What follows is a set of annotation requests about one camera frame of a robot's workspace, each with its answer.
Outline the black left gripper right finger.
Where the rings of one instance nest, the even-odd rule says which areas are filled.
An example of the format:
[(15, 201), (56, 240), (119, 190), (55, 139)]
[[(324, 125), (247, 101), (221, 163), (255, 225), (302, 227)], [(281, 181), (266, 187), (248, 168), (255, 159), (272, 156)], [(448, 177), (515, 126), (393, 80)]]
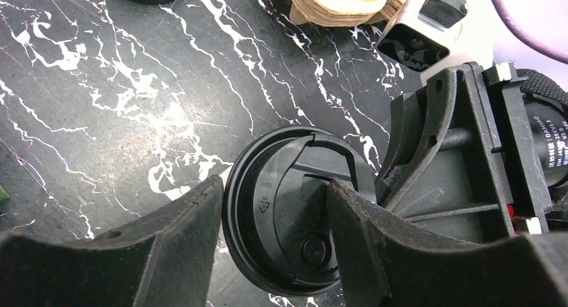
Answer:
[(460, 241), (338, 180), (328, 185), (327, 210), (348, 306), (567, 305), (566, 233)]

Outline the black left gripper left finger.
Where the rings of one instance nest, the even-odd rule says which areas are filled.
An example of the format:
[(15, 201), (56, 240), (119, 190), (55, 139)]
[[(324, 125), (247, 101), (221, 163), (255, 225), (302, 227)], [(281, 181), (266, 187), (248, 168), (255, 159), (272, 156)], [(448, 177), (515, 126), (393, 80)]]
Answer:
[(93, 240), (1, 234), (2, 306), (205, 306), (224, 186), (213, 175)]

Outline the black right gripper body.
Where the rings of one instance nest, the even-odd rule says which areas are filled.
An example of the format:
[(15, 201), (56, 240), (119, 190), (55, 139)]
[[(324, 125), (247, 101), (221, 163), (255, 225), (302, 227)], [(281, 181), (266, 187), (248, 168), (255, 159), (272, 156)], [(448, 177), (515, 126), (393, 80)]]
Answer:
[(425, 87), (425, 227), (472, 243), (561, 228), (567, 93), (534, 70), (449, 68)]

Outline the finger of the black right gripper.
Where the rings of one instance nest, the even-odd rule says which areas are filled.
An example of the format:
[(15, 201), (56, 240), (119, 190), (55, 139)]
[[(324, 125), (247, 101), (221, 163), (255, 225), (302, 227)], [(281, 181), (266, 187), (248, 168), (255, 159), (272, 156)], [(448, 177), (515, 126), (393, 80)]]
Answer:
[(431, 232), (472, 243), (513, 237), (503, 143), (480, 67), (450, 67), (390, 105), (377, 203)]

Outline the brown pulp cup carrier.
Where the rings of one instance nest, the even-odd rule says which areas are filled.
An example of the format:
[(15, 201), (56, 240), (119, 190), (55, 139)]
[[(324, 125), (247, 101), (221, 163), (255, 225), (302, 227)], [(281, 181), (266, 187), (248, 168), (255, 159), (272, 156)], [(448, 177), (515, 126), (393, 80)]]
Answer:
[(302, 25), (354, 27), (390, 20), (407, 0), (291, 0), (289, 18)]

